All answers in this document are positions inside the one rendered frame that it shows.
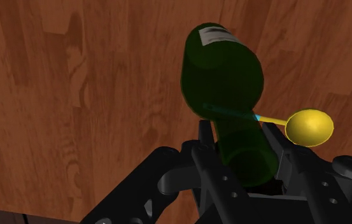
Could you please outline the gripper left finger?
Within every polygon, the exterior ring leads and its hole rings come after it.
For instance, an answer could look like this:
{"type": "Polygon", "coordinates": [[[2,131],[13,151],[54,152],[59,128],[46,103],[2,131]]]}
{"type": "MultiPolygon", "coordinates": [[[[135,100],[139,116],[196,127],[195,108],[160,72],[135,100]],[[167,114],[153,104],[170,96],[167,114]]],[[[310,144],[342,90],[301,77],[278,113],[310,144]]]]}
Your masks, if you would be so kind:
{"type": "Polygon", "coordinates": [[[196,224],[249,224],[248,194],[220,162],[208,120],[180,151],[162,146],[150,153],[80,224],[155,224],[184,190],[193,191],[196,224]]]}

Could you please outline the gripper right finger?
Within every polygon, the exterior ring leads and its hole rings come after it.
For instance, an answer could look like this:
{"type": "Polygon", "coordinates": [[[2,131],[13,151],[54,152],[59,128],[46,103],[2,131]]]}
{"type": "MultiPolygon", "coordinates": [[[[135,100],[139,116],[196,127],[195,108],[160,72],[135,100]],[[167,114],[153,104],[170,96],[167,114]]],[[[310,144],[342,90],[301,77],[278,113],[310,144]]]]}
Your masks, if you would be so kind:
{"type": "Polygon", "coordinates": [[[308,212],[293,211],[297,222],[309,224],[352,224],[352,156],[341,155],[331,162],[310,148],[293,144],[273,123],[263,123],[263,132],[276,152],[279,169],[275,178],[283,182],[286,199],[304,197],[308,212]]]}

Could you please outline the dark green glass bottle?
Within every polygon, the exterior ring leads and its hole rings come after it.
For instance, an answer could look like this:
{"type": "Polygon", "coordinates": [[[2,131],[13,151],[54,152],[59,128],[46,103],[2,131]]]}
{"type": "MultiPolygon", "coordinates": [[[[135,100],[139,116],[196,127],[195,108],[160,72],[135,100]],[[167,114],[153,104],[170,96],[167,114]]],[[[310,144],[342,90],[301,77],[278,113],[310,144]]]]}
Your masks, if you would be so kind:
{"type": "Polygon", "coordinates": [[[220,158],[244,187],[262,185],[278,171],[253,108],[264,90],[257,56],[229,30],[203,23],[187,37],[181,91],[191,110],[214,123],[220,158]]]}

